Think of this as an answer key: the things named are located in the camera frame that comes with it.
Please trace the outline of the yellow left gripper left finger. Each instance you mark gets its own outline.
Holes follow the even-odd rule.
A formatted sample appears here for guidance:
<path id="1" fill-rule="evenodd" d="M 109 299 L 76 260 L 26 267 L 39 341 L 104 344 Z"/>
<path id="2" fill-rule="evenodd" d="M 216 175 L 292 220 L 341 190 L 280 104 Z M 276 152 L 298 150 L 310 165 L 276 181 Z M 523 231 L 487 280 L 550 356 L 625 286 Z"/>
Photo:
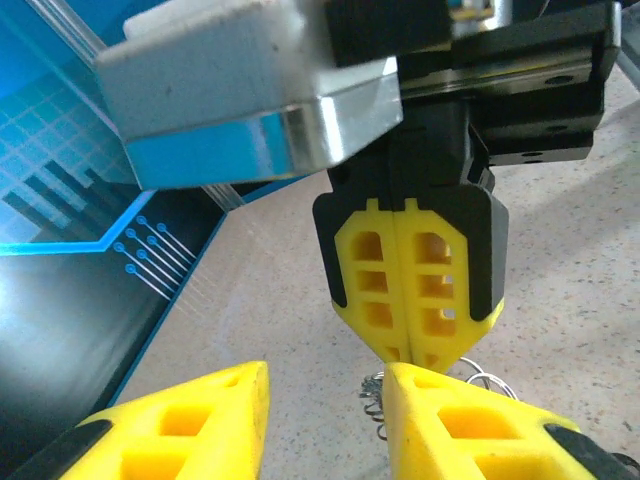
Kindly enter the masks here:
<path id="1" fill-rule="evenodd" d="M 99 411 L 9 480 L 259 480 L 269 371 L 250 361 Z"/>

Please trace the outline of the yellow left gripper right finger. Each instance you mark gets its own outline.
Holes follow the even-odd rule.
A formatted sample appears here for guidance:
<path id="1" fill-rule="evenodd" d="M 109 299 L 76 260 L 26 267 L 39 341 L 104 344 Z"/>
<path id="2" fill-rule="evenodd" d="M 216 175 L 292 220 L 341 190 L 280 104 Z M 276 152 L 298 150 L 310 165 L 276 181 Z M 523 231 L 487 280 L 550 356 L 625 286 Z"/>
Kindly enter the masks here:
<path id="1" fill-rule="evenodd" d="M 392 480 L 640 480 L 571 420 L 415 365 L 386 365 L 382 407 Z"/>

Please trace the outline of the aluminium frame post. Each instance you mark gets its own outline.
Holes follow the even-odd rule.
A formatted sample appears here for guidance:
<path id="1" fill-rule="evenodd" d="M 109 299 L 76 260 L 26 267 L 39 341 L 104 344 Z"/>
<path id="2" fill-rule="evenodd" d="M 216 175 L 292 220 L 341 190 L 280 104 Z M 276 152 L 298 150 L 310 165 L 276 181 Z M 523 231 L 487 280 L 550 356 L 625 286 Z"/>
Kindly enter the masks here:
<path id="1" fill-rule="evenodd" d="M 24 0 L 74 54 L 94 71 L 94 60 L 107 48 L 98 35 L 69 6 L 66 0 Z M 246 204 L 230 184 L 205 185 L 202 190 L 224 211 Z"/>

